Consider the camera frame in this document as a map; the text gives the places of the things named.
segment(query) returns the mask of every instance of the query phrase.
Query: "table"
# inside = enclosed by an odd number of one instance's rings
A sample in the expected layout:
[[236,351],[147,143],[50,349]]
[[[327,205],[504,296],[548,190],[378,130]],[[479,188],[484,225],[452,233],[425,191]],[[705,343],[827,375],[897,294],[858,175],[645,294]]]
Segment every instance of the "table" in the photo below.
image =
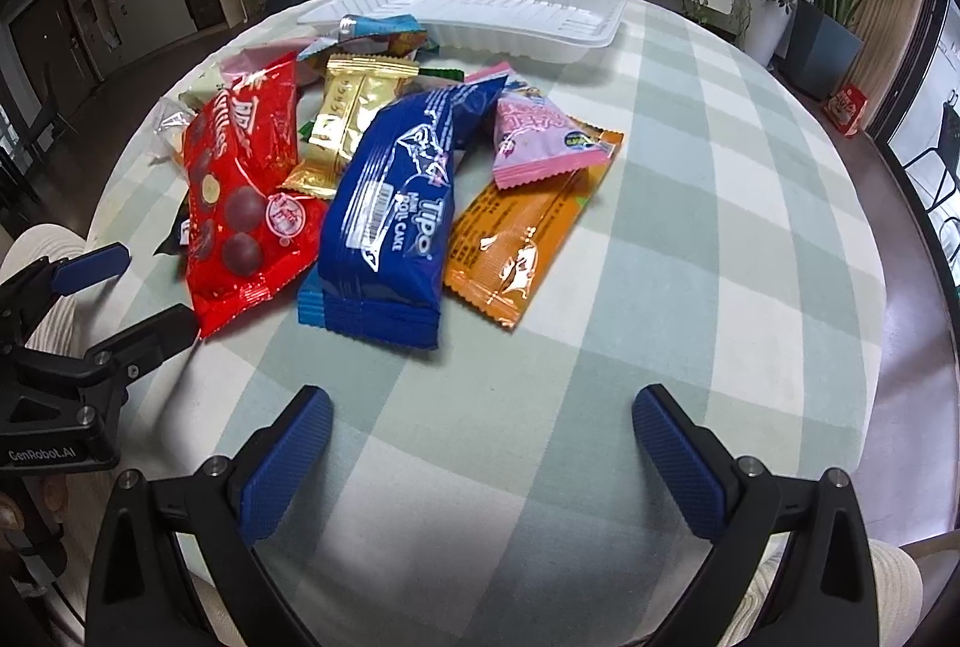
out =
[[[231,46],[307,33],[294,19],[311,6]],[[301,384],[330,393],[330,449],[258,545],[325,645],[613,647],[656,626],[706,548],[637,451],[629,407],[648,383],[776,473],[859,460],[883,274],[819,123],[732,46],[637,0],[608,49],[515,64],[627,136],[515,332],[448,298],[440,349],[407,356],[299,326],[290,287],[131,389],[123,467],[149,476],[232,454]],[[91,226],[91,247],[118,239],[133,263],[83,297],[90,340],[188,302],[178,261],[152,256],[185,182],[149,139]],[[488,156],[458,173],[461,210]]]

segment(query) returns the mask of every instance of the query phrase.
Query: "round table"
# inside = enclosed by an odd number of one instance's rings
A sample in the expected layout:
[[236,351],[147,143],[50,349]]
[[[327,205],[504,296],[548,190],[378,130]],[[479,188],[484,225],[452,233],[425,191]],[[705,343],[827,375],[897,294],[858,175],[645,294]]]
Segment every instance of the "round table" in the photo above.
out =
[[[248,30],[170,94],[237,47],[310,34],[296,16],[312,6]],[[613,647],[656,626],[706,545],[637,449],[630,405],[649,383],[776,473],[859,460],[883,274],[819,123],[740,51],[638,0],[582,62],[514,64],[626,135],[514,332],[448,297],[440,349],[406,355],[300,326],[296,282],[131,388],[123,466],[151,477],[234,453],[302,384],[328,391],[328,452],[257,547],[326,647]],[[90,247],[133,254],[83,297],[90,340],[189,303],[179,261],[152,255],[186,183],[148,132],[90,229]],[[488,153],[467,158],[459,210],[489,178]]]

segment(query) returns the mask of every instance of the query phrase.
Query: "gold snack package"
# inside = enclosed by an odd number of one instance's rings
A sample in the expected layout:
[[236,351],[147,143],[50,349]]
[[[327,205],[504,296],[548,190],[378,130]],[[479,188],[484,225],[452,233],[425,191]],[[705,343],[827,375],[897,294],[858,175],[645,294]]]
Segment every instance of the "gold snack package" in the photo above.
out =
[[331,56],[323,105],[307,139],[304,159],[282,188],[332,199],[377,111],[397,99],[403,82],[418,71],[416,62],[404,59]]
[[491,182],[453,223],[443,284],[508,330],[527,310],[623,142],[618,132],[574,121],[613,147],[608,161],[509,190]]

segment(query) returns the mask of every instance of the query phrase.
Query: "white plastic tray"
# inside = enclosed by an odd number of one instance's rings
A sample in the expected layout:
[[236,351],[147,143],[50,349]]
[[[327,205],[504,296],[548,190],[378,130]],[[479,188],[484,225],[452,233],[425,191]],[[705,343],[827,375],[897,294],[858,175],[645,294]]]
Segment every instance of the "white plastic tray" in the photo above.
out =
[[331,0],[297,21],[334,25],[348,13],[413,14],[441,46],[569,64],[609,46],[627,0]]

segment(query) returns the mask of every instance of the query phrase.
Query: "orange snack package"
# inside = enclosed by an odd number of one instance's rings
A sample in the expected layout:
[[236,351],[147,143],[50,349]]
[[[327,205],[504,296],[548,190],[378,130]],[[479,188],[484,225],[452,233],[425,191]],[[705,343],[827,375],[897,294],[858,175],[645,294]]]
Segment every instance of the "orange snack package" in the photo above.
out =
[[605,163],[509,190],[491,182],[453,223],[443,284],[508,330],[527,310],[623,142],[618,132],[577,123],[611,147]]

